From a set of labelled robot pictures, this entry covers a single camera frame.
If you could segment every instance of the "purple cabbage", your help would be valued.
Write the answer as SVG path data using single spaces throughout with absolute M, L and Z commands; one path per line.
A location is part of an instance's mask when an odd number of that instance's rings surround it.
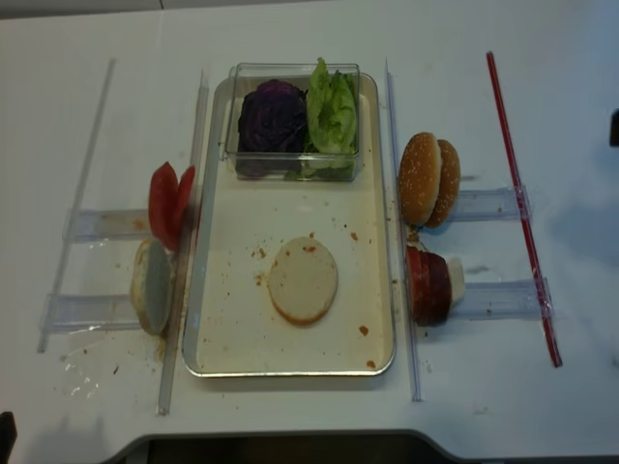
M 300 153 L 308 131 L 306 93 L 281 80 L 269 80 L 247 94 L 239 118 L 239 152 Z M 236 170 L 251 178 L 271 171 L 298 170 L 295 159 L 253 159 L 237 155 Z

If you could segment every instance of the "food ingredient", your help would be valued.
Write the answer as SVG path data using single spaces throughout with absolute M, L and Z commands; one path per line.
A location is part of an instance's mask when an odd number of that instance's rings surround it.
M 438 227 L 456 204 L 460 183 L 457 151 L 430 132 L 414 135 L 399 165 L 398 189 L 404 220 Z
M 308 89 L 308 129 L 311 143 L 320 153 L 354 153 L 357 109 L 352 79 L 341 72 L 330 75 L 318 58 Z M 331 166 L 342 167 L 343 161 Z
M 148 196 L 148 220 L 153 235 L 171 250 L 178 250 L 183 225 L 183 213 L 192 192 L 195 167 L 190 166 L 179 185 L 176 172 L 169 162 L 155 171 Z
M 146 239 L 137 249 L 129 295 L 141 328 L 160 334 L 170 314 L 172 266 L 159 240 Z
M 302 152 L 306 127 L 305 93 L 288 82 L 269 80 L 243 100 L 239 151 Z
M 322 318 L 338 291 L 338 267 L 329 250 L 315 239 L 298 237 L 281 247 L 275 263 L 267 286 L 277 312 L 298 326 Z
M 350 74 L 329 74 L 327 65 L 318 58 L 308 89 L 308 152 L 350 155 L 357 151 L 357 105 L 354 82 Z M 317 175 L 323 180 L 352 178 L 355 161 L 342 156 L 331 160 L 309 160 L 303 163 L 303 177 Z
M 447 321 L 450 308 L 464 295 L 464 272 L 459 259 L 449 263 L 438 254 L 406 248 L 411 282 L 411 315 L 419 326 Z

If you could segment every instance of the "round slice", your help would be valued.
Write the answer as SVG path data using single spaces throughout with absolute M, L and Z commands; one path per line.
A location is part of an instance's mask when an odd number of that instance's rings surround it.
M 139 325 L 150 335 L 163 332 L 170 315 L 172 266 L 162 243 L 155 239 L 142 242 L 133 263 L 130 300 Z
M 460 190 L 460 160 L 457 151 L 447 140 L 439 140 L 438 146 L 441 149 L 441 182 L 434 211 L 426 223 L 430 228 L 438 227 L 447 219 Z
M 420 132 L 410 139 L 399 164 L 398 188 L 404 220 L 424 225 L 430 218 L 441 179 L 441 151 L 436 137 Z
M 306 326 L 329 310 L 338 291 L 338 267 L 320 242 L 299 237 L 280 249 L 267 286 L 278 313 L 292 324 Z

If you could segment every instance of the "food crumb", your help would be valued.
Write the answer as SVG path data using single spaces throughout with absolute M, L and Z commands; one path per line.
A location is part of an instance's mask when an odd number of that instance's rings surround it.
M 144 230 L 146 229 L 146 224 L 142 219 L 134 219 L 133 220 L 133 229 L 135 230 Z
M 419 232 L 416 230 L 410 230 L 408 232 L 408 237 L 406 237 L 407 242 L 419 242 Z

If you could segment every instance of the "clear plastic container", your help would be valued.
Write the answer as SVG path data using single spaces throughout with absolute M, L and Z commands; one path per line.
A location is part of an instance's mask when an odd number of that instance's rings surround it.
M 357 65 L 328 64 L 333 75 L 339 72 L 349 75 L 357 108 L 357 131 L 352 153 L 307 153 L 249 152 L 239 150 L 239 118 L 245 97 L 254 92 L 260 84 L 278 79 L 295 85 L 306 92 L 310 87 L 310 76 L 316 64 L 268 65 L 241 63 L 236 67 L 232 90 L 232 107 L 225 138 L 225 154 L 231 161 L 239 179 L 284 179 L 289 181 L 352 181 L 359 168 L 361 151 L 359 135 L 359 79 Z

